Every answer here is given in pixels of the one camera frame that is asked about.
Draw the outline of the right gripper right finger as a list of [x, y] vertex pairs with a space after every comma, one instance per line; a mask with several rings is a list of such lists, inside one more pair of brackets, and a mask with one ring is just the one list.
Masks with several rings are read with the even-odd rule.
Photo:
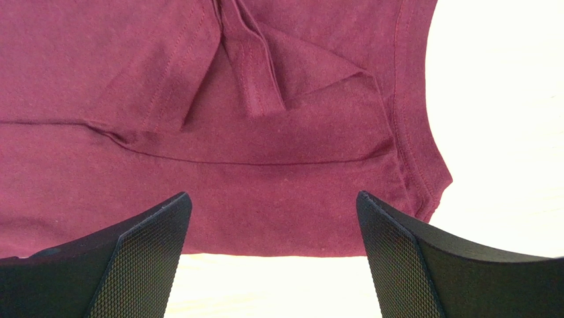
[[356, 210], [383, 317], [562, 317], [563, 259], [472, 242], [365, 191]]

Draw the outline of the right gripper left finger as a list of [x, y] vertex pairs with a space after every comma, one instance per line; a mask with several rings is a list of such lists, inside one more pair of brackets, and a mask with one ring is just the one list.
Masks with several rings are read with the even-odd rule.
[[27, 258], [1, 260], [2, 317], [163, 317], [192, 202], [153, 208]]

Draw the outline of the maroon t shirt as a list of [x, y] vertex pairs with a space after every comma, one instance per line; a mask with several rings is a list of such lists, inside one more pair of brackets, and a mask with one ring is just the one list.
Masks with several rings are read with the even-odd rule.
[[429, 221], [435, 1], [2, 1], [1, 255], [184, 191], [183, 252], [361, 256], [365, 190]]

